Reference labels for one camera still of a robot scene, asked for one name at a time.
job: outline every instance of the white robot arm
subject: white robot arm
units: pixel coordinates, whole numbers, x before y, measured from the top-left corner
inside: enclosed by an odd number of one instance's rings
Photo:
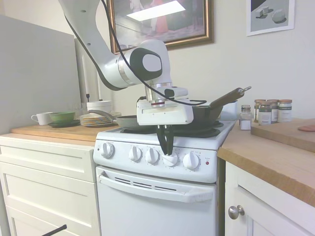
[[[189,103],[188,91],[173,87],[170,63],[165,44],[159,40],[146,40],[138,47],[126,51],[130,70],[121,55],[110,52],[96,27],[96,9],[100,0],[59,0],[67,22],[93,61],[102,82],[118,91],[141,84],[140,77],[164,96]],[[183,105],[155,93],[146,87],[146,98],[137,103],[140,125],[188,124],[193,120],[192,107]]]

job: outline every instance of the glass jar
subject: glass jar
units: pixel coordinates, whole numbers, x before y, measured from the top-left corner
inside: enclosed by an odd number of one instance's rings
[[[278,122],[278,102],[277,99],[268,99],[267,102],[271,103],[271,123],[277,123]]]
[[[243,105],[240,117],[241,130],[251,130],[252,113],[250,105]]]
[[[259,125],[271,124],[271,104],[272,102],[260,102],[259,106]]]
[[[255,107],[254,107],[254,122],[258,123],[258,119],[259,119],[259,103],[266,101],[265,99],[256,99],[255,100]]]
[[[279,100],[278,109],[279,123],[292,121],[292,100],[289,99]]]

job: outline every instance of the black handle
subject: black handle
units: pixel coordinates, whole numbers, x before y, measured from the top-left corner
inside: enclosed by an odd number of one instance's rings
[[[164,155],[172,155],[174,144],[173,127],[171,125],[158,125],[157,139]]]
[[[224,106],[230,102],[234,102],[235,100],[244,96],[244,92],[242,88],[236,88],[235,90],[227,93],[226,95],[218,98],[210,104],[211,109]]]
[[[51,232],[49,233],[46,233],[44,234],[43,236],[51,236],[51,235],[54,235],[56,233],[59,233],[61,230],[65,230],[67,228],[67,225],[62,225],[60,228],[57,228],[55,230],[52,230]]]

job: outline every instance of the green bowl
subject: green bowl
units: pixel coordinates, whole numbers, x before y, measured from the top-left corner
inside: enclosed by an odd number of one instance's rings
[[[75,112],[54,112],[50,113],[50,119],[56,124],[69,123],[73,121]]]

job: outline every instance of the black cable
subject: black cable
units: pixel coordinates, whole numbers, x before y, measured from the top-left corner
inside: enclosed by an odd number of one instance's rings
[[[184,104],[184,105],[188,105],[188,106],[199,106],[199,105],[202,105],[202,104],[205,104],[207,101],[206,100],[200,100],[199,102],[200,103],[187,103],[187,102],[181,102],[181,101],[178,101],[174,98],[171,98],[171,97],[167,97],[165,96],[163,93],[157,91],[156,89],[152,88],[150,85],[148,85],[143,79],[140,78],[140,76],[138,76],[135,71],[131,68],[130,64],[128,63],[126,57],[124,56],[123,54],[123,51],[119,45],[119,42],[118,42],[118,39],[117,39],[117,36],[115,34],[115,31],[113,29],[113,26],[112,26],[112,22],[111,22],[111,19],[110,19],[110,16],[109,16],[109,12],[108,12],[108,8],[107,8],[107,5],[106,3],[104,2],[104,0],[101,0],[101,2],[103,3],[104,5],[104,8],[105,8],[105,12],[106,12],[106,16],[107,16],[107,20],[108,20],[108,25],[109,25],[109,28],[110,28],[110,31],[112,32],[113,34],[113,37],[115,39],[115,42],[117,44],[117,47],[118,47],[118,50],[119,50],[119,53],[120,55],[122,56],[122,58],[124,59],[126,65],[128,66],[128,68],[132,71],[132,73],[135,75],[135,77],[138,78],[138,80],[141,81],[141,83],[143,83],[146,87],[148,87],[149,89],[151,89],[153,92],[156,92],[158,95],[160,95],[161,97],[164,97],[172,102],[176,102],[176,103],[180,103],[180,104]]]

